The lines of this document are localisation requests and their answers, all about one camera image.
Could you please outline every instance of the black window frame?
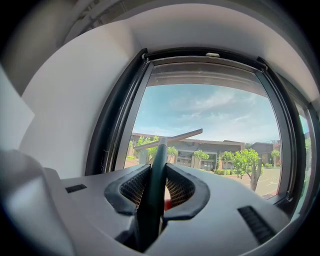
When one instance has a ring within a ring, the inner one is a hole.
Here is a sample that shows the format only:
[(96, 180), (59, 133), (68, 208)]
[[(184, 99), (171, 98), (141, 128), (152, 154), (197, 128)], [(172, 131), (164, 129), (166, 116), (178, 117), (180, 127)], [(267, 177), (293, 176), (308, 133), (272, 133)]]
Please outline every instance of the black window frame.
[[(219, 57), (208, 57), (207, 53), (215, 53)], [(145, 74), (151, 74), (156, 62), (160, 65), (168, 63), (168, 61), (176, 61), (176, 58), (181, 57), (184, 57), (185, 60), (186, 58), (194, 60), (196, 57), (206, 57), (207, 60), (214, 60), (215, 63), (228, 61), (229, 64), (232, 63), (233, 67), (254, 70), (271, 101), (279, 125), (282, 152), (286, 150), (287, 154), (282, 158), (286, 161), (282, 164), (278, 194), (271, 197), (269, 201), (278, 205), (291, 217), (297, 207), (304, 182), (306, 152), (302, 149), (305, 148), (305, 140), (301, 137), (303, 132), (299, 113), (288, 89), (281, 77), (261, 57), (253, 59), (231, 51), (204, 47), (171, 48), (151, 53), (144, 49), (139, 52), (115, 84), (112, 91), (117, 93), (110, 94), (101, 111), (90, 143), (85, 175), (122, 169), (122, 163), (117, 165), (119, 150), (122, 147), (121, 150), (124, 151), (123, 148), (125, 148), (121, 145), (121, 139), (126, 136), (127, 144), (129, 144), (131, 134), (128, 135), (125, 126), (127, 121), (132, 122), (132, 120), (128, 120), (132, 108), (135, 108), (135, 111), (138, 112), (140, 103), (135, 104), (135, 99), (140, 97), (141, 102), (149, 79)], [(111, 98), (114, 96), (118, 98), (117, 108), (114, 107), (115, 111), (106, 112), (106, 109), (112, 107), (114, 101)], [(318, 116), (313, 115), (313, 119), (318, 119)], [(320, 131), (318, 128), (313, 129), (315, 133)], [(98, 143), (97, 141), (101, 138), (104, 142)]]

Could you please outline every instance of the black mesh grille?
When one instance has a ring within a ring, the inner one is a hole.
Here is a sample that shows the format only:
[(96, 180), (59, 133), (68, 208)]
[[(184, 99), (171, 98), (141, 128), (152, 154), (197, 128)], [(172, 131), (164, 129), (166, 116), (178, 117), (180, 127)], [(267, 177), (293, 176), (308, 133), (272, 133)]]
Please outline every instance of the black mesh grille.
[(172, 207), (183, 204), (195, 193), (195, 185), (175, 171), (167, 173), (166, 187), (170, 193)]
[(239, 208), (238, 211), (260, 244), (276, 234), (251, 206)]
[(149, 169), (141, 171), (139, 174), (120, 186), (120, 193), (135, 203), (137, 208), (139, 208), (141, 198), (146, 187), (148, 173)]

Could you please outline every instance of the window frame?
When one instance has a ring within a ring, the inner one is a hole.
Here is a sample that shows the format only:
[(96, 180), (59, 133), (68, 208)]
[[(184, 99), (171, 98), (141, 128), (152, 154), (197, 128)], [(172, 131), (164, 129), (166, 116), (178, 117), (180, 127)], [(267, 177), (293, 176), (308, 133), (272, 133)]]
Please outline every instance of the window frame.
[[(207, 53), (216, 53), (219, 54), (219, 57), (207, 56)], [(136, 77), (139, 77), (139, 79), (136, 79), (135, 81), (135, 94), (133, 94), (133, 92), (131, 93), (128, 102), (123, 101), (123, 108), (127, 109), (126, 119), (121, 119), (121, 124), (123, 126), (121, 130), (113, 131), (113, 133), (116, 132), (117, 134), (114, 142), (117, 147), (115, 147), (115, 152), (112, 154), (112, 161), (115, 164), (109, 167), (107, 171), (111, 172), (124, 168), (127, 149), (139, 106), (155, 66), (169, 63), (199, 62), (240, 68), (256, 74), (274, 109), (280, 130), (282, 159), (286, 158), (286, 161), (281, 167), (282, 170), (278, 193), (276, 196), (271, 197), (269, 202), (277, 204), (287, 214), (291, 215), (298, 203), (297, 196), (295, 195), (301, 191), (301, 184), (304, 180), (304, 176), (302, 177), (301, 172), (297, 172), (297, 169), (301, 170), (303, 164), (297, 163), (297, 158), (294, 158), (294, 156), (298, 156), (301, 152), (297, 149), (297, 145), (302, 145), (304, 147), (305, 144), (297, 135), (297, 130), (302, 131), (300, 120), (297, 118), (299, 117), (298, 110), (289, 97), (283, 82), (271, 69), (270, 65), (260, 57), (258, 57), (257, 60), (254, 60), (230, 51), (202, 47), (183, 47), (155, 51), (152, 53), (145, 52), (141, 57), (143, 59), (144, 68), (137, 70)]]

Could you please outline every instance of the window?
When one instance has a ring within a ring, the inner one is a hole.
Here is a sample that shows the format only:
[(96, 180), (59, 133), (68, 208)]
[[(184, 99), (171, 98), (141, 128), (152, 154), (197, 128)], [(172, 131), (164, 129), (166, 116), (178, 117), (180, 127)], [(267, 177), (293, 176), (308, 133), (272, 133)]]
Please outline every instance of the window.
[[(152, 164), (156, 147), (135, 150), (137, 146), (202, 129), (168, 144), (168, 161), (233, 179), (265, 199), (278, 193), (285, 158), (282, 139), (254, 70), (192, 61), (154, 63), (148, 70), (130, 112), (135, 121), (126, 142), (125, 168)], [(246, 153), (256, 161), (254, 170), (252, 164), (236, 167)], [(253, 172), (259, 178), (252, 185)]]

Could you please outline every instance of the tree trunk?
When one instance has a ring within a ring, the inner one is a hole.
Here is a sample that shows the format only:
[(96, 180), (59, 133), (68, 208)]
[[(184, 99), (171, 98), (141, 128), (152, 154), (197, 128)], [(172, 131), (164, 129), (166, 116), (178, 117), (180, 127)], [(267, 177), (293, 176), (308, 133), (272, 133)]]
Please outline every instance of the tree trunk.
[(259, 159), (257, 169), (256, 169), (256, 164), (253, 161), (252, 171), (251, 171), (251, 181), (250, 181), (250, 188), (252, 191), (256, 191), (257, 189), (258, 180), (261, 175), (261, 169), (262, 169), (262, 159), (261, 158)]

